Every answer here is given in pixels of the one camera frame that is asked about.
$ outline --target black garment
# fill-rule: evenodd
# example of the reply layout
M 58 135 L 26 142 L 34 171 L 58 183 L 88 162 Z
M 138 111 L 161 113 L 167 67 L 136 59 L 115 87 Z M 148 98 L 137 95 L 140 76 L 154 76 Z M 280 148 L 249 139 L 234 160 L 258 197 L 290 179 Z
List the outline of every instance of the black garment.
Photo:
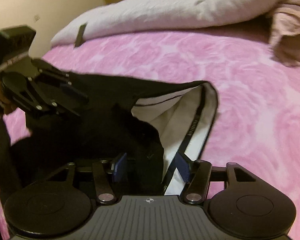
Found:
M 75 106 L 81 118 L 63 120 L 57 115 L 35 120 L 26 115 L 32 136 L 8 147 L 10 140 L 0 137 L 0 189 L 9 195 L 76 158 L 115 157 L 127 152 L 135 159 L 134 186 L 143 194 L 162 192 L 163 147 L 158 131 L 138 120 L 131 109 L 140 98 L 155 98 L 194 88 L 204 82 L 168 84 L 128 77 L 78 75 L 70 73 L 72 85 L 89 96 L 89 103 Z M 50 98 L 64 100 L 56 88 L 45 88 Z M 10 188 L 7 177 L 14 179 Z

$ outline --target silver screw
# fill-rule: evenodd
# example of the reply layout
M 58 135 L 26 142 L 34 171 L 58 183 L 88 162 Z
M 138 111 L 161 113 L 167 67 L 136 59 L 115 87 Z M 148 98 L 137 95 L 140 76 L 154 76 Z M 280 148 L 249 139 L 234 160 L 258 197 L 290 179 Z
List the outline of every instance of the silver screw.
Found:
M 197 202 L 197 201 L 201 200 L 201 196 L 197 193 L 191 193 L 186 196 L 186 199 L 191 202 Z
M 109 193 L 103 193 L 101 195 L 98 196 L 98 199 L 104 202 L 108 202 L 114 199 L 114 196 L 112 194 Z

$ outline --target white circular logo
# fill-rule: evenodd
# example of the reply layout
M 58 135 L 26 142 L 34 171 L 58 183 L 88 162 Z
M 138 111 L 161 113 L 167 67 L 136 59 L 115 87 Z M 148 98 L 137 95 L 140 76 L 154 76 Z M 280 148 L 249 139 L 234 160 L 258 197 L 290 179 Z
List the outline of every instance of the white circular logo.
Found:
M 154 201 L 154 199 L 153 199 L 153 198 L 147 198 L 146 201 L 147 201 L 149 204 L 151 204 L 151 203 Z

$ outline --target circular cover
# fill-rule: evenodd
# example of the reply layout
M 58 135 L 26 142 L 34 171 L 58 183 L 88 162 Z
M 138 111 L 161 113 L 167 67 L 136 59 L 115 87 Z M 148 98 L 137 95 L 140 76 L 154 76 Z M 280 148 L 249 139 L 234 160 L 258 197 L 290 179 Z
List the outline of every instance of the circular cover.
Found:
M 239 238 L 269 239 L 287 232 L 296 209 L 284 194 L 270 187 L 233 187 L 216 194 L 209 203 L 210 217 Z
M 47 181 L 30 185 L 6 201 L 4 214 L 16 233 L 52 237 L 80 226 L 89 216 L 90 199 L 64 183 Z

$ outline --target pink bedsheet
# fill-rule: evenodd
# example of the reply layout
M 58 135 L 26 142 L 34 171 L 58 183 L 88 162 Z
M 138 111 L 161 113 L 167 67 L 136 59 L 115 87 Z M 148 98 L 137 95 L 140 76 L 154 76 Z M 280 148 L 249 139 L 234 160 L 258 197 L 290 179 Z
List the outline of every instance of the pink bedsheet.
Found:
M 237 162 L 288 195 L 297 207 L 290 236 L 300 240 L 300 68 L 273 61 L 267 39 L 263 26 L 249 22 L 99 38 L 56 47 L 44 59 L 80 73 L 211 81 L 220 105 L 202 158 L 215 166 Z M 20 110 L 5 121 L 12 142 L 27 136 Z M 1 207 L 0 224 L 5 232 Z

